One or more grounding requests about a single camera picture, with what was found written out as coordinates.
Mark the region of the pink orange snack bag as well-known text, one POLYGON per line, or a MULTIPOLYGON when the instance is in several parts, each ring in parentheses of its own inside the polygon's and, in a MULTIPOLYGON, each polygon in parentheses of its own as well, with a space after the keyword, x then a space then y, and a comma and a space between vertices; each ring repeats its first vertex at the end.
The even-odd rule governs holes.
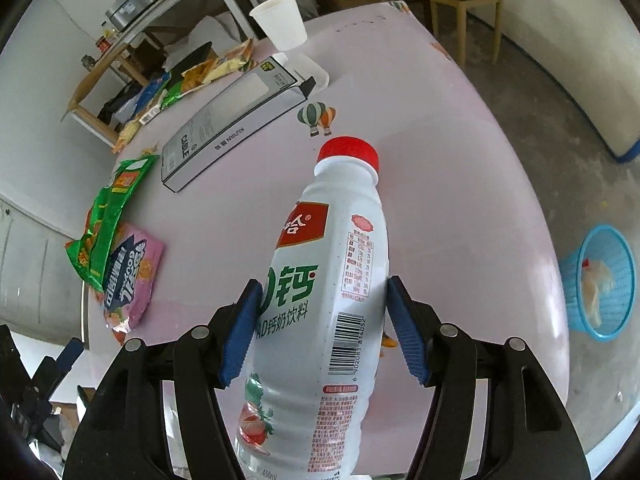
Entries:
POLYGON ((131 223, 122 222, 107 258, 102 299, 107 326, 129 334, 140 323, 153 293, 165 244, 131 223))

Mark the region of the green snack bag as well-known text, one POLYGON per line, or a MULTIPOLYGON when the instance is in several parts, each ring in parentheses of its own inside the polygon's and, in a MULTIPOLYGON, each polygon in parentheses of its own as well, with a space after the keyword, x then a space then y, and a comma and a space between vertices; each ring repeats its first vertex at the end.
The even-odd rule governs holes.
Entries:
POLYGON ((107 259, 122 212, 159 158, 149 154, 121 162, 93 200, 81 237, 65 245, 66 255, 81 281, 98 292, 103 292, 107 259))

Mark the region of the beige paper bag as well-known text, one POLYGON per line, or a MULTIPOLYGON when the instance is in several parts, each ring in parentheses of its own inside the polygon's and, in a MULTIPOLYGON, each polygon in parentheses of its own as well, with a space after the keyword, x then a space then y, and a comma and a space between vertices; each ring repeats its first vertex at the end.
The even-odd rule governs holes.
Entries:
POLYGON ((615 280, 612 271, 602 260, 585 258, 582 262, 582 304, 590 325, 602 325, 601 299, 612 292, 615 280))

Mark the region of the white yogurt drink bottle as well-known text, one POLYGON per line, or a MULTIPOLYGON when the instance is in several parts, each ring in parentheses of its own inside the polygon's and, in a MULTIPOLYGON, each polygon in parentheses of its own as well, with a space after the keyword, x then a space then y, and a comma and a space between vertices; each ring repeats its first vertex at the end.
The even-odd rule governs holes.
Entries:
POLYGON ((249 479, 346 479, 382 349, 388 235, 378 153, 337 136, 280 233, 235 453, 249 479))

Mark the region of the grey cable box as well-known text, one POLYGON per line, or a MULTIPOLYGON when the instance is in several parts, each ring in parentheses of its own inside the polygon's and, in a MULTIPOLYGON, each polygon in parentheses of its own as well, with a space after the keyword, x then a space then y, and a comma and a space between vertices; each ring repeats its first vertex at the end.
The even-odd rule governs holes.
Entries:
POLYGON ((266 58, 222 90, 163 146, 160 180, 178 193, 258 130, 326 88, 329 75, 306 55, 266 58))

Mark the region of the blue plastic trash basket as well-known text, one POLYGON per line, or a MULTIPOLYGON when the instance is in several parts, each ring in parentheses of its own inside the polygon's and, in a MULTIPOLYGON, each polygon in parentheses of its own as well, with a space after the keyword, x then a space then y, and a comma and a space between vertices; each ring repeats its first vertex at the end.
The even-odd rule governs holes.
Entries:
POLYGON ((608 224, 592 228, 559 262, 567 324, 597 341, 611 341, 631 318, 637 269, 623 234, 608 224))

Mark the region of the white metal shelf table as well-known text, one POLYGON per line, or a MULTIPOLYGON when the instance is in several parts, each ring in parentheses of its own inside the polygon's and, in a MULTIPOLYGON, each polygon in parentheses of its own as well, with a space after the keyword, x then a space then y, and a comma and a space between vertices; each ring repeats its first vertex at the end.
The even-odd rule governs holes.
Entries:
MULTIPOLYGON (((124 52, 127 50, 130 42, 134 40, 134 38, 142 34, 142 32, 148 32, 151 30, 152 23, 176 6, 180 1, 181 0, 157 0, 157 2, 154 2, 152 6, 149 6, 141 14, 140 18, 137 18, 130 26, 121 32, 114 41, 114 44, 112 44, 111 47, 98 59, 96 66, 94 66, 80 84, 78 84, 74 94, 70 98, 70 102, 68 102, 67 110, 63 117, 72 115, 72 117, 81 125, 93 133, 98 139, 103 141, 107 146, 112 148, 117 141, 117 133, 108 125, 105 125, 104 122, 101 122, 95 114, 92 114, 83 107, 81 102, 91 93, 102 75, 114 62, 119 62, 124 70, 126 70, 126 73, 130 77, 134 78, 134 80, 139 84, 142 84, 142 86, 149 83, 140 70, 135 68, 134 64, 130 62, 130 59, 124 57, 124 52)), ((235 0, 222 1, 231 12, 236 24, 238 24, 242 32, 244 32, 244 35, 247 36, 247 38, 256 38, 256 32, 238 3, 235 0)), ((250 3, 252 6, 258 5, 257 0, 250 0, 250 3)))

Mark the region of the row of snack packets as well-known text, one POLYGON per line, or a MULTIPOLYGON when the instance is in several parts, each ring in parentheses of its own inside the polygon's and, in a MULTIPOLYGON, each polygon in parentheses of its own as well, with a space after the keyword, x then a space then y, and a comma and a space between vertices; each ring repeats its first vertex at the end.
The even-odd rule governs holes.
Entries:
POLYGON ((166 86, 157 92, 142 112, 124 125, 112 148, 113 154, 119 154, 131 142, 138 130, 152 122, 163 110, 167 110, 191 93, 200 91, 212 82, 234 73, 245 73, 256 66, 253 60, 254 40, 244 40, 231 50, 216 58, 195 64, 179 73, 175 67, 166 86))

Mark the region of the blue snack bag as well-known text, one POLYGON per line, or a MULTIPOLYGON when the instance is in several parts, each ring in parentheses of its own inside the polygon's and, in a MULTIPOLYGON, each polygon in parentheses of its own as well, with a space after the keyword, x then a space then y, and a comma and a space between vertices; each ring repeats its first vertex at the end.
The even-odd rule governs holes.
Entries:
POLYGON ((157 92, 159 92, 166 86, 170 77, 170 73, 163 72, 157 78, 152 79, 151 82, 142 89, 137 98, 136 107, 134 108, 134 117, 138 116, 142 112, 142 110, 144 110, 145 107, 148 106, 149 102, 154 99, 154 96, 156 96, 157 92))

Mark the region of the wooden chair behind table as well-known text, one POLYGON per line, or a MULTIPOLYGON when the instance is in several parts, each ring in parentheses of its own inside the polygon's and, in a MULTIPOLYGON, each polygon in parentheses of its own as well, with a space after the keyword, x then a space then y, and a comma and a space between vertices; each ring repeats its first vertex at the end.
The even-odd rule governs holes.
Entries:
POLYGON ((77 85, 62 116, 62 119, 71 117, 76 120, 79 125, 104 142, 109 148, 114 148, 118 133, 108 122, 104 122, 98 117, 99 112, 94 104, 96 100, 94 94, 97 91, 113 88, 113 78, 120 82, 120 79, 117 78, 119 70, 122 70, 124 76, 137 81, 142 87, 149 83, 149 79, 143 75, 142 70, 132 60, 132 52, 134 50, 126 42, 111 46, 110 50, 100 57, 93 69, 89 70, 77 85))

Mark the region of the white mattress blue edge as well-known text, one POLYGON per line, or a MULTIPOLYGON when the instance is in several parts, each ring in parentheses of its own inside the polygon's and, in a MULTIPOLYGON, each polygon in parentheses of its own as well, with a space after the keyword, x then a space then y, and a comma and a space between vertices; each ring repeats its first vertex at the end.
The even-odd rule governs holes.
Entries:
POLYGON ((639 156, 639 31, 620 0, 504 0, 502 31, 559 81, 618 162, 639 156))

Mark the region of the white paper cup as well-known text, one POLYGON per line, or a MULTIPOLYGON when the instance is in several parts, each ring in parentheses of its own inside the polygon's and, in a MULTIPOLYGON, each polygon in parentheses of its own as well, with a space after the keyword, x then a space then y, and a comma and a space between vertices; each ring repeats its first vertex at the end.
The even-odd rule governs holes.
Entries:
POLYGON ((267 0, 250 10, 277 51, 289 51, 304 44, 307 31, 296 0, 267 0))

